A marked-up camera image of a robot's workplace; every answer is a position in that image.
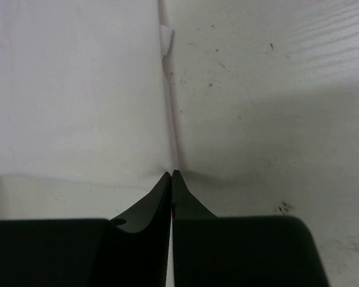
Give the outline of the white tank top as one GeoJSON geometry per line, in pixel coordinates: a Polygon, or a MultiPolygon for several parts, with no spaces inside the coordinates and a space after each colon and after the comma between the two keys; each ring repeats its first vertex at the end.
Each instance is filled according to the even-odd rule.
{"type": "Polygon", "coordinates": [[[146,189],[175,159],[157,1],[0,1],[0,176],[146,189]]]}

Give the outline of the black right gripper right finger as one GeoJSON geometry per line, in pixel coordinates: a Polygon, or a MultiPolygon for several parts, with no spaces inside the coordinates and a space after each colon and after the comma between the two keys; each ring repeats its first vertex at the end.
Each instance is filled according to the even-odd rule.
{"type": "Polygon", "coordinates": [[[308,227],[293,216],[220,218],[172,175],[176,286],[328,286],[308,227]]]}

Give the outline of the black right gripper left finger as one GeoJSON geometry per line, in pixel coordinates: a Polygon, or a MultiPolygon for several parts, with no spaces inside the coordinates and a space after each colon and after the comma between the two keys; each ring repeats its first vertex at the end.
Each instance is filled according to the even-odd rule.
{"type": "Polygon", "coordinates": [[[171,176],[113,219],[0,221],[0,286],[164,286],[171,176]]]}

